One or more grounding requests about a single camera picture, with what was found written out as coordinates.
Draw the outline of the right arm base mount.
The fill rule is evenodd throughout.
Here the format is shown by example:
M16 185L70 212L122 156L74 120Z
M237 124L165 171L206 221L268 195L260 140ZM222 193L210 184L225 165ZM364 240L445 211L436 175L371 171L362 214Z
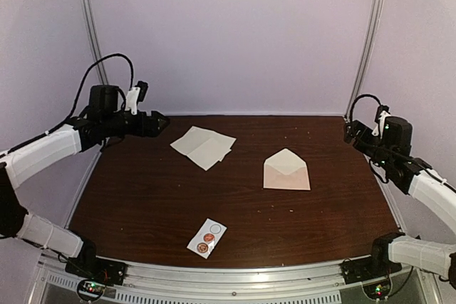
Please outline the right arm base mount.
M389 259L389 244L402 233L390 233L374 240L369 256L356 260L345 259L341 273L345 284L362 283L363 292L369 300L385 300L393 293L391 276L402 270L399 263Z

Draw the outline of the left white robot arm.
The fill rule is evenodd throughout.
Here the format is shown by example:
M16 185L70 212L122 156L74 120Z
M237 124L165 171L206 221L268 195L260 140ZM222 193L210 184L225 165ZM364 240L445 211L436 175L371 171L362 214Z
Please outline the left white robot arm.
M170 119L138 110L148 85L138 82L127 93L114 85L95 85L80 115L70 116L58 128L44 132L19 147L1 153L1 237L30 241L75 258L75 267L86 278L102 273L102 262L88 251L80 236L52 224L22 206L16 190L27 180L62 159L127 135L157 137Z

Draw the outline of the cream envelope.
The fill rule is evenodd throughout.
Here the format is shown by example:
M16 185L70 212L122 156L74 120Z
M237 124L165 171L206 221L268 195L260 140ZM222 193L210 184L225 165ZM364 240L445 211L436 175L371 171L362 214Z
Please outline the cream envelope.
M310 191L307 163L287 148L273 154L264 161L263 188Z

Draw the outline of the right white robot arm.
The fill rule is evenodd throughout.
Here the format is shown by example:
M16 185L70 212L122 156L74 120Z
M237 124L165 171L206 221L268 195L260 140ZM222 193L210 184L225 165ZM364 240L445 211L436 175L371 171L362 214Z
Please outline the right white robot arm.
M377 127L357 120L345 123L344 140L384 170L385 180L431 210L455 230L455 188L427 162L410 156L413 126L405 119L382 112ZM393 263L404 263L434 273L455 286L455 244L437 243L406 234L376 239L365 269L381 276Z

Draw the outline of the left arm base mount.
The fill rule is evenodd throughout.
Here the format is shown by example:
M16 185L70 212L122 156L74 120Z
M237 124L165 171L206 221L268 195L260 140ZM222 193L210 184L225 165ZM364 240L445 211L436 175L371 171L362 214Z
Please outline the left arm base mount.
M109 287L124 282L126 263L98 257L96 246L90 240L83 242L76 257L61 255L61 258L66 265L65 272L82 278L76 285L76 294L83 302L93 303L101 299Z

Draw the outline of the cream letter paper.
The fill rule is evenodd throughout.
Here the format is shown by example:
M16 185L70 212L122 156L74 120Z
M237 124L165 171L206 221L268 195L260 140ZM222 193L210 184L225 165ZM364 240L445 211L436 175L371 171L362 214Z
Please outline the cream letter paper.
M220 140L209 138L199 147L188 154L188 158L204 171L212 168L216 163L221 162L232 150L236 140Z

